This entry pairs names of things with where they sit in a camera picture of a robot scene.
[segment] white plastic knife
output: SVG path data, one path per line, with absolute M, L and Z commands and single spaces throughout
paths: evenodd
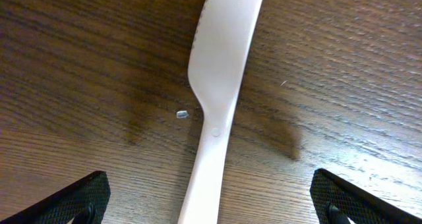
M 215 224 L 237 97 L 262 0 L 206 0 L 188 77 L 204 124 L 179 224 Z

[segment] black object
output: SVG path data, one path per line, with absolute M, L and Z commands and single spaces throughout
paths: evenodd
M 106 173 L 95 171 L 0 223 L 101 223 L 109 197 Z
M 325 169 L 317 169 L 311 197 L 320 223 L 422 223 L 408 214 Z

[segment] table surface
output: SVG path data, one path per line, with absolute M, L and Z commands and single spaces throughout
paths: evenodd
M 1 0 L 0 219 L 95 170 L 104 223 L 174 223 L 204 0 Z M 219 223 L 316 223 L 323 167 L 422 216 L 422 0 L 264 0 Z M 176 118 L 179 110 L 188 119 Z

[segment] wooden table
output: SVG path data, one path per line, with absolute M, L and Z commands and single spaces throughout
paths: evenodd
M 202 126 L 187 66 L 203 3 L 1 0 L 0 219 L 103 170 L 104 223 L 175 223 Z M 421 9 L 264 0 L 220 223 L 316 223 L 319 167 L 422 216 Z

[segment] knife handle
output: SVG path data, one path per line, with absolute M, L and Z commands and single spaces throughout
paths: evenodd
M 208 119 L 199 140 L 198 152 L 178 224 L 216 224 L 229 141 L 231 118 Z

